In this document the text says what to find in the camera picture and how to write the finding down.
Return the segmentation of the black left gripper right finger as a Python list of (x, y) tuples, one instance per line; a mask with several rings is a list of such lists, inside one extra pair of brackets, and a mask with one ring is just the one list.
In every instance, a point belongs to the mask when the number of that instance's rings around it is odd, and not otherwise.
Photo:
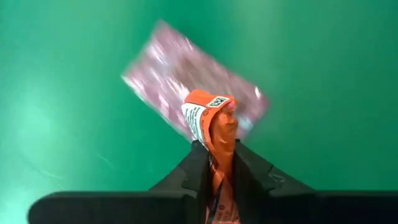
[(314, 190), (240, 140), (233, 157), (233, 192), (241, 223), (314, 222)]

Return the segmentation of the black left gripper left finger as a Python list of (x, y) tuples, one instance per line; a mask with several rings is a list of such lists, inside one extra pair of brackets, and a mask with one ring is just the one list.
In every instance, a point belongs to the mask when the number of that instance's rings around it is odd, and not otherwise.
[(205, 223), (208, 151), (203, 144), (193, 141), (190, 152), (150, 192), (159, 205), (152, 215), (157, 223)]

